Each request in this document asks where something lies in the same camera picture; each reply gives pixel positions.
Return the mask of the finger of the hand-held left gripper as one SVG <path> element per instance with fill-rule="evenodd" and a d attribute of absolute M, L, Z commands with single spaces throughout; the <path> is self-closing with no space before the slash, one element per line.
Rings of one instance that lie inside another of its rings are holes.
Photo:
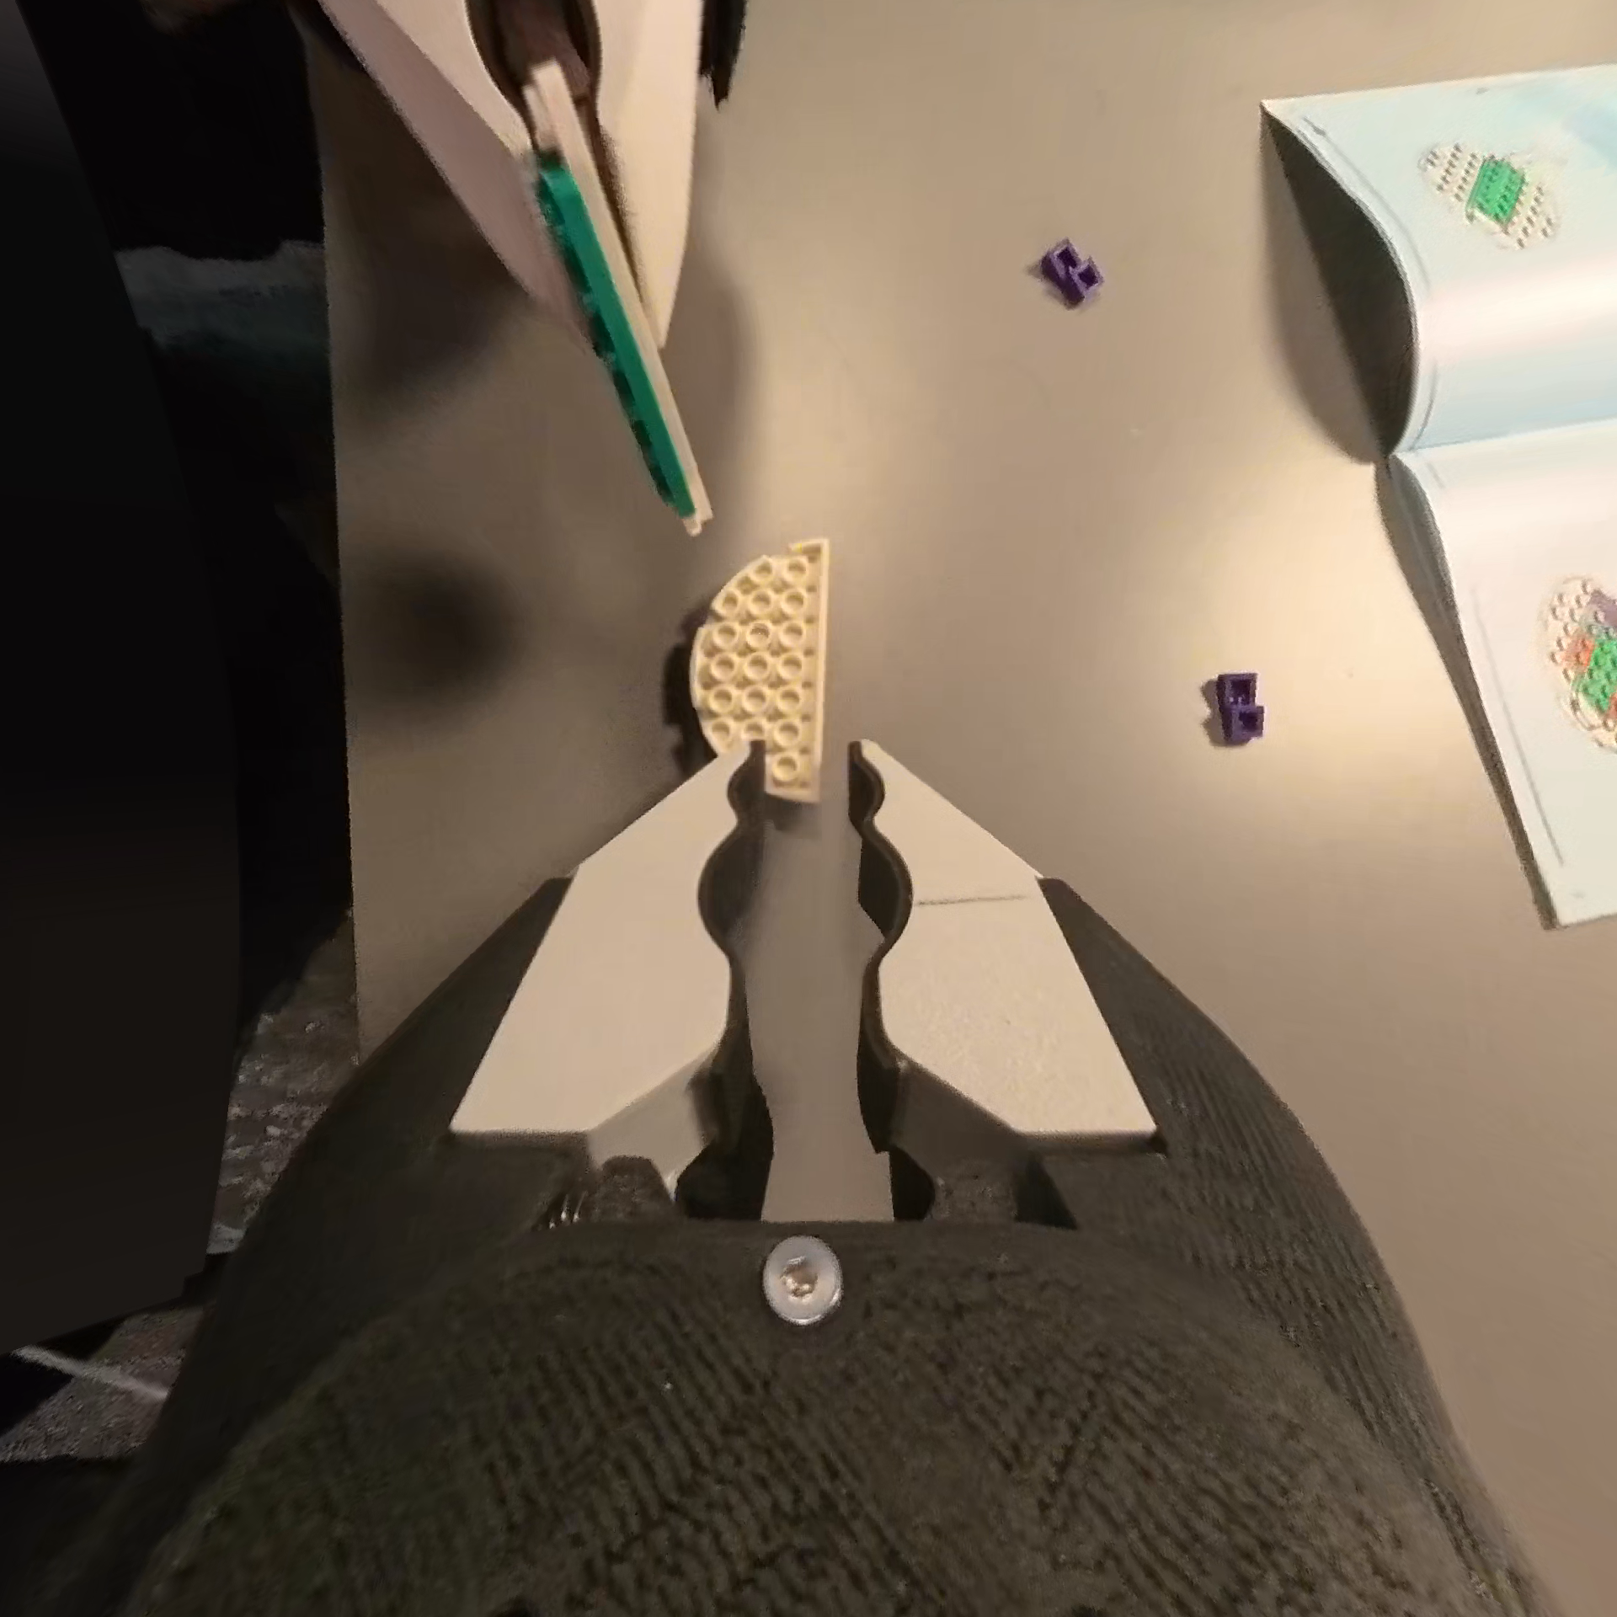
<path fill-rule="evenodd" d="M 732 92 L 740 2 L 567 4 L 584 123 L 659 346 L 669 340 L 696 186 L 702 92 Z"/>
<path fill-rule="evenodd" d="M 492 5 L 324 2 L 322 9 L 521 288 L 567 331 L 588 331 L 540 210 L 534 136 L 507 92 Z"/>

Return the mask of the green and cream lego assembly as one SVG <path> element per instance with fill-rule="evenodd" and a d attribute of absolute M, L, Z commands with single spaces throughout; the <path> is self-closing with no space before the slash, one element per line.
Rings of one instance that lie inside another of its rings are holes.
<path fill-rule="evenodd" d="M 540 217 L 584 335 L 613 383 L 659 496 L 688 533 L 700 535 L 713 519 L 713 504 L 561 61 L 532 65 L 521 100 L 534 142 Z"/>

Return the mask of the light blue instruction booklet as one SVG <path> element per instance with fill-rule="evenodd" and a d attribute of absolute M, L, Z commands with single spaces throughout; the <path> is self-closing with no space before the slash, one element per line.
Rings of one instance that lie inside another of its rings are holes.
<path fill-rule="evenodd" d="M 1269 98 L 1547 918 L 1616 908 L 1616 67 Z"/>

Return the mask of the cream half-round lego plate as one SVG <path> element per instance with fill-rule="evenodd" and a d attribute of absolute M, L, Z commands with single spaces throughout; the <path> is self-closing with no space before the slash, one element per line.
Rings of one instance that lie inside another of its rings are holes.
<path fill-rule="evenodd" d="M 788 802 L 823 797 L 832 554 L 807 539 L 752 560 L 713 596 L 690 656 L 704 741 L 715 754 L 759 743 L 765 791 Z"/>

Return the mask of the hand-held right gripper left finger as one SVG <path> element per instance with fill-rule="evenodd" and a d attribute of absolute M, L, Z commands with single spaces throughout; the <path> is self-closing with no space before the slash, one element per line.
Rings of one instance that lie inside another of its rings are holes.
<path fill-rule="evenodd" d="M 700 1218 L 757 1220 L 767 1099 L 742 970 L 765 750 L 709 762 L 578 866 L 451 1122 L 590 1168 L 652 1162 Z"/>

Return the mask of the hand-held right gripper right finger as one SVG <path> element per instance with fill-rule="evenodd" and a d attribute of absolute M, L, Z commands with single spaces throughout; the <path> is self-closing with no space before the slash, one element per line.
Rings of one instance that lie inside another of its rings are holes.
<path fill-rule="evenodd" d="M 858 1091 L 894 1216 L 990 1199 L 1069 1216 L 1052 1159 L 1135 1157 L 1158 1122 L 1040 870 L 877 741 L 848 754 L 863 970 Z"/>

